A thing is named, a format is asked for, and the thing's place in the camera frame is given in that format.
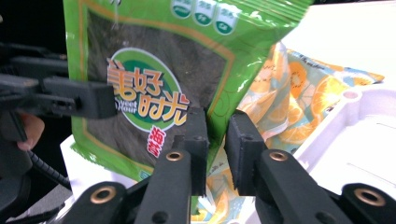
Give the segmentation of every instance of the package logo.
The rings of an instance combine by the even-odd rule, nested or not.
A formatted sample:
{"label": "package logo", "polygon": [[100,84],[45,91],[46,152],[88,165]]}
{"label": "package logo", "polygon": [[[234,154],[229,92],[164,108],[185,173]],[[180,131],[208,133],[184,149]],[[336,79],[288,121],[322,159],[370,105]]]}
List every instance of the package logo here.
{"label": "package logo", "polygon": [[190,103],[175,76],[161,60],[142,49],[120,49],[107,62],[107,83],[114,87],[116,108],[161,145],[158,139],[165,136],[159,131],[182,125]]}

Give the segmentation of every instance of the white plastic tray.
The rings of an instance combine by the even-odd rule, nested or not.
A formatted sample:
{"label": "white plastic tray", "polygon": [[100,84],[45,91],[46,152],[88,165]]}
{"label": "white plastic tray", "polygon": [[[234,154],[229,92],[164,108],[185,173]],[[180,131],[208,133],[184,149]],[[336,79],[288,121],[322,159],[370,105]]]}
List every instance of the white plastic tray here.
{"label": "white plastic tray", "polygon": [[396,90],[378,84],[345,91],[294,157],[336,194],[364,183],[396,200]]}

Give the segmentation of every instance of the seaweed snack package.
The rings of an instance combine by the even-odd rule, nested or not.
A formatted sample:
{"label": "seaweed snack package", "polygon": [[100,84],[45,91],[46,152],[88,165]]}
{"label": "seaweed snack package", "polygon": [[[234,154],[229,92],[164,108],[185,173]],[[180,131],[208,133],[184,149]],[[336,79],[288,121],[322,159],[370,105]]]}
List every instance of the seaweed snack package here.
{"label": "seaweed snack package", "polygon": [[73,118],[74,150],[136,181],[203,107],[216,157],[227,122],[308,0],[64,0],[69,74],[114,87],[118,115]]}

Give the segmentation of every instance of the green label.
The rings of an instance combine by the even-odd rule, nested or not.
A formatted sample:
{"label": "green label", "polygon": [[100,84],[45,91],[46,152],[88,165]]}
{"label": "green label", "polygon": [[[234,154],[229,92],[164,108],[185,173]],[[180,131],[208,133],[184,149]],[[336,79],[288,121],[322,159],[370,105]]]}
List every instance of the green label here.
{"label": "green label", "polygon": [[233,32],[238,21],[239,8],[228,4],[218,4],[218,13],[215,18],[215,29],[222,35],[229,35]]}
{"label": "green label", "polygon": [[173,0],[172,12],[181,19],[188,18],[192,10],[192,0]]}
{"label": "green label", "polygon": [[199,0],[195,2],[194,19],[203,26],[209,25],[213,21],[216,2],[213,0]]}
{"label": "green label", "polygon": [[186,121],[190,101],[175,76],[157,57],[127,48],[107,59],[107,82],[114,87],[116,108],[136,128],[166,131]]}

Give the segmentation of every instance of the black mechanical part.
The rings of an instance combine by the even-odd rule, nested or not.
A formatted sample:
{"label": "black mechanical part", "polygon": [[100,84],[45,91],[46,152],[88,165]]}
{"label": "black mechanical part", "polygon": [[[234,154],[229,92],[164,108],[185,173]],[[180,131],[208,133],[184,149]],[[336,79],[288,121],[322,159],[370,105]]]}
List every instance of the black mechanical part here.
{"label": "black mechanical part", "polygon": [[224,149],[239,195],[255,195],[253,165],[267,146],[246,113],[236,110],[231,116]]}
{"label": "black mechanical part", "polygon": [[135,224],[190,223],[191,155],[162,153],[140,204]]}
{"label": "black mechanical part", "polygon": [[366,184],[345,185],[340,207],[354,223],[396,223],[396,202],[380,189]]}
{"label": "black mechanical part", "polygon": [[0,179],[0,223],[19,214],[30,193],[30,178],[26,175]]}
{"label": "black mechanical part", "polygon": [[120,183],[102,182],[87,189],[73,205],[63,224],[125,223],[126,189]]}
{"label": "black mechanical part", "polygon": [[205,111],[202,108],[191,107],[186,121],[184,149],[191,154],[191,194],[205,195],[206,165],[209,140],[205,121]]}

